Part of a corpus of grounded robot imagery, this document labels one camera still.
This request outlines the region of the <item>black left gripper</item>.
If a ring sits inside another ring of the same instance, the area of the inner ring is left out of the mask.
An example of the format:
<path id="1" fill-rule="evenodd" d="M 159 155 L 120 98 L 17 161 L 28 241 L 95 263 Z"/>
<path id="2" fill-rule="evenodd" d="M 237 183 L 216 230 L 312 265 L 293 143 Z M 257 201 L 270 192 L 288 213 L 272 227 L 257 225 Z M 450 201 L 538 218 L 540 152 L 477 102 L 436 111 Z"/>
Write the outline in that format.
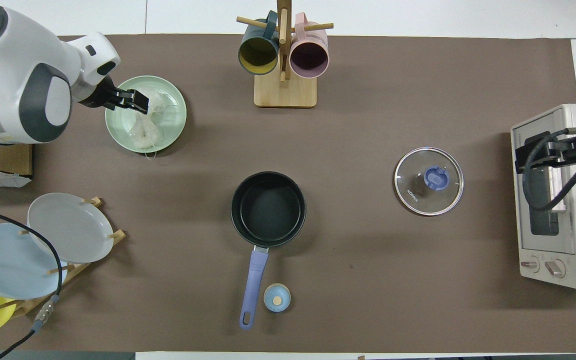
<path id="1" fill-rule="evenodd" d="M 105 107 L 111 111 L 117 108 L 129 109 L 147 115 L 150 99 L 137 91 L 137 89 L 117 88 L 109 75 L 106 75 L 94 91 L 80 104 L 90 109 Z"/>

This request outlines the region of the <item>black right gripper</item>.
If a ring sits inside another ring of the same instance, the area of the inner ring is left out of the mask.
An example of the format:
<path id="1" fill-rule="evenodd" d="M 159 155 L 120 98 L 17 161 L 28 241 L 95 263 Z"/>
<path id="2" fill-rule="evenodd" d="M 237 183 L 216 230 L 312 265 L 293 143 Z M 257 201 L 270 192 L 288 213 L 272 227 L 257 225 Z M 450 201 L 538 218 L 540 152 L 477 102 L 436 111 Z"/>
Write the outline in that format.
<path id="1" fill-rule="evenodd" d="M 532 157 L 530 153 L 542 139 L 547 138 L 547 143 L 555 145 L 555 157 L 551 159 L 552 152 L 548 149 L 539 149 Z M 576 136 L 567 139 L 557 139 L 550 131 L 544 131 L 527 137 L 523 145 L 514 150 L 514 170 L 516 174 L 522 174 L 526 168 L 532 168 L 547 163 L 550 167 L 565 167 L 576 165 Z"/>

